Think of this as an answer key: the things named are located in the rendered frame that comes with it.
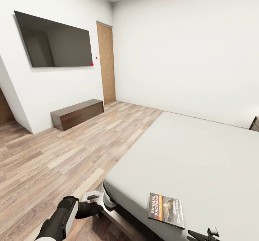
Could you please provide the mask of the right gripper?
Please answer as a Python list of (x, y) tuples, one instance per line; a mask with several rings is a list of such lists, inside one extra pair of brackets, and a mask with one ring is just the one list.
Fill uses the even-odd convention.
[(187, 236), (189, 241), (217, 241), (214, 236), (205, 236), (191, 230), (188, 230), (188, 234), (193, 236), (193, 238), (191, 236)]

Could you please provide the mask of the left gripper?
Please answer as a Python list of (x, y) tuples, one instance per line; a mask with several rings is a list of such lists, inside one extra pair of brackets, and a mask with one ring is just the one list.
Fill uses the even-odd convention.
[(104, 208), (101, 205), (97, 205), (97, 202), (93, 202), (93, 203), (83, 202), (83, 204), (84, 204), (84, 211), (83, 211), (82, 215), (76, 219), (85, 219), (87, 217), (94, 216), (98, 212), (104, 210)]

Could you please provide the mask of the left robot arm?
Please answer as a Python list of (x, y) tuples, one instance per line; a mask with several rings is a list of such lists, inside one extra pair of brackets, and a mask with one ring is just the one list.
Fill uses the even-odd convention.
[(81, 202), (74, 196), (64, 197), (51, 218), (46, 219), (43, 223), (35, 241), (63, 241), (66, 239), (75, 218), (85, 219), (104, 210), (101, 205), (97, 205), (97, 202), (90, 203), (91, 199), (99, 197), (100, 192), (96, 190), (85, 193)]

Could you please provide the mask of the hardback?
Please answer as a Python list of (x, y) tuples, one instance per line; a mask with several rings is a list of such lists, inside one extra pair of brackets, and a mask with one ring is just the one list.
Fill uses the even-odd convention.
[(185, 230), (181, 200), (150, 193), (148, 219)]

